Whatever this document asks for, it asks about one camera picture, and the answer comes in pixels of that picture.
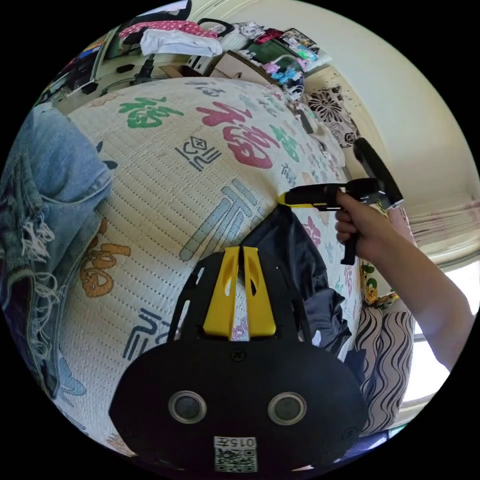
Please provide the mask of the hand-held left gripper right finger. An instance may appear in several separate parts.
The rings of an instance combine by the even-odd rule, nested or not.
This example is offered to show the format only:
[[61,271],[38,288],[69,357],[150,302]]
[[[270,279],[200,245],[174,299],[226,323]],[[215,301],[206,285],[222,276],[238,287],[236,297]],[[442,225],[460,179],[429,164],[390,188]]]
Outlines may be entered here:
[[258,249],[245,246],[242,251],[248,334],[250,337],[272,337],[276,324]]

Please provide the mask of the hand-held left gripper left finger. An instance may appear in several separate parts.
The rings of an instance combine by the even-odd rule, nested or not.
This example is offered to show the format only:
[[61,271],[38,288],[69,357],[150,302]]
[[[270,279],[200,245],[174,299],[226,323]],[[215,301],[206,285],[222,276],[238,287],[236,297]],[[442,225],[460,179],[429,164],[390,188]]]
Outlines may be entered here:
[[203,331],[208,336],[232,336],[236,311],[239,248],[226,248],[219,259],[221,262],[203,323]]

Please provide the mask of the person's right hand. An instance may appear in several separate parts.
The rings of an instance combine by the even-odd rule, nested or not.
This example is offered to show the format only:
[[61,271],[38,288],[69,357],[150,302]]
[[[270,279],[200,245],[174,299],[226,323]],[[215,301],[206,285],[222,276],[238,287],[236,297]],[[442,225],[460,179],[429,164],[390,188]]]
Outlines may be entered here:
[[337,241],[345,246],[348,240],[357,237],[356,255],[374,263],[397,233],[388,219],[371,206],[340,190],[336,200],[341,207],[335,214]]

